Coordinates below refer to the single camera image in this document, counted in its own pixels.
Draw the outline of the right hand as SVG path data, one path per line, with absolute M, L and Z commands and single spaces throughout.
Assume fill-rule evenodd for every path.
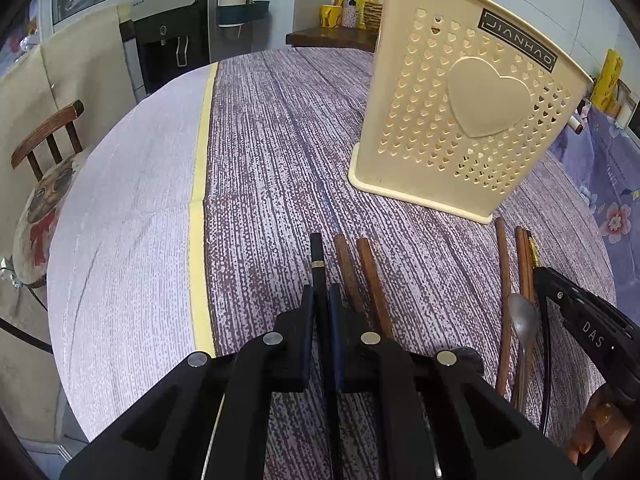
M 578 458 L 586 455 L 591 450 L 596 437 L 599 437 L 608 456 L 613 456 L 623 444 L 631 428 L 631 422 L 614 405 L 611 388 L 604 384 L 597 388 L 589 399 L 585 411 L 570 436 L 565 453 L 576 465 Z

